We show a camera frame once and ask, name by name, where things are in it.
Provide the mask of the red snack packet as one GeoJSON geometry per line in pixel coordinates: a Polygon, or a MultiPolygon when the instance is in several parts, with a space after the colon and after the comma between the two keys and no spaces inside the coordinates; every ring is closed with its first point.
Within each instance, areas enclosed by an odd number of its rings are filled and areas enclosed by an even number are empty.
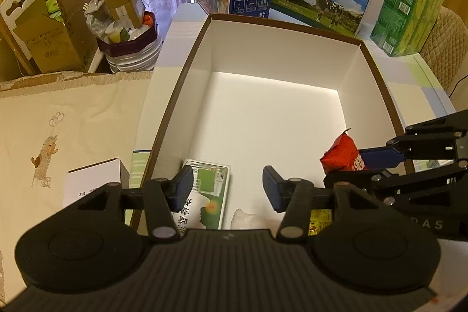
{"type": "Polygon", "coordinates": [[[354,140],[345,130],[320,159],[325,174],[332,171],[359,171],[367,169],[354,140]]]}

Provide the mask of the small white box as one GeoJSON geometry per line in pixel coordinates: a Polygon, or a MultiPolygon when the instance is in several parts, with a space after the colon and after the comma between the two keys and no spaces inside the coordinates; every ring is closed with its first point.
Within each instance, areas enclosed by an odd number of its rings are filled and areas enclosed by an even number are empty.
{"type": "Polygon", "coordinates": [[[129,172],[119,158],[69,171],[63,186],[63,207],[108,183],[119,183],[123,188],[129,186],[129,172]]]}

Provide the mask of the green tissue pack bundle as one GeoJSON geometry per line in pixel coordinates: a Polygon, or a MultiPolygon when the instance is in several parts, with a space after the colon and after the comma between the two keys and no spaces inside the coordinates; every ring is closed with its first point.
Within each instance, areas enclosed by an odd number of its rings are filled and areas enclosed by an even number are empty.
{"type": "Polygon", "coordinates": [[[390,57],[422,50],[444,0],[384,0],[370,39],[390,57]]]}

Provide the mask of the green medicine box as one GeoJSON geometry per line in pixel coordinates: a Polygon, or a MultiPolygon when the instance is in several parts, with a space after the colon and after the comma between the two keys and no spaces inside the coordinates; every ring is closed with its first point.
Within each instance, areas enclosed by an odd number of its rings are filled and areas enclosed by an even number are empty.
{"type": "Polygon", "coordinates": [[[194,183],[182,210],[172,213],[179,235],[189,229],[221,229],[231,167],[193,159],[184,165],[193,169],[194,183]]]}

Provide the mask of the brown cardboard storage box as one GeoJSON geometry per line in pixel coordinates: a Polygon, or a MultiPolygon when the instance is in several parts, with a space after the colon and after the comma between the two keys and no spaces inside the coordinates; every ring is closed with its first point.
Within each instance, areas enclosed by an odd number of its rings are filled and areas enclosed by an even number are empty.
{"type": "Polygon", "coordinates": [[[321,185],[321,156],[344,131],[359,148],[404,131],[362,40],[214,14],[171,23],[136,148],[149,150],[145,180],[173,177],[186,159],[229,166],[229,228],[236,211],[279,221],[263,191],[264,166],[321,185]]]}

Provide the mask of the cream embroidered bed cover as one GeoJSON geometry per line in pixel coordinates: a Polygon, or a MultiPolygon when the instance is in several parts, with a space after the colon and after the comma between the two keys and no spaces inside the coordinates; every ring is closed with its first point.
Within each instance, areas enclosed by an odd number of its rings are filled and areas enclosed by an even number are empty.
{"type": "Polygon", "coordinates": [[[25,287],[18,239],[62,207],[68,171],[129,166],[152,72],[62,74],[1,83],[1,302],[25,287]]]}

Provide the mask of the quilted beige chair cover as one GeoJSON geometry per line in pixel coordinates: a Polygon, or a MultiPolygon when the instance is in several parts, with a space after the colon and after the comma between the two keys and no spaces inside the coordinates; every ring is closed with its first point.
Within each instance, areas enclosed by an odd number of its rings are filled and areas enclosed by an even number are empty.
{"type": "Polygon", "coordinates": [[[467,56],[467,26],[455,12],[442,6],[420,55],[444,90],[448,90],[467,56]]]}

